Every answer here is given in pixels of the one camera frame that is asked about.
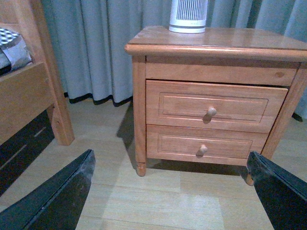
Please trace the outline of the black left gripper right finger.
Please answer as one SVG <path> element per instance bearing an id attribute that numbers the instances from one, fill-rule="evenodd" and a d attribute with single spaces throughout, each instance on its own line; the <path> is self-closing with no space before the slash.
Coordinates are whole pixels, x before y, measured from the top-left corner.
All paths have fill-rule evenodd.
<path id="1" fill-rule="evenodd" d="M 247 168 L 273 228 L 305 230 L 307 183 L 255 151 Z"/>

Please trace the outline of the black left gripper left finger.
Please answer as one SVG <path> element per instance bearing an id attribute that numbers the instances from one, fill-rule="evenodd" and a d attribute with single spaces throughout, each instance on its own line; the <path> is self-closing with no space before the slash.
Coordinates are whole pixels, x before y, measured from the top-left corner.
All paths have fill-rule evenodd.
<path id="1" fill-rule="evenodd" d="M 2 230 L 74 230 L 95 168 L 89 149 L 35 190 L 0 213 Z"/>

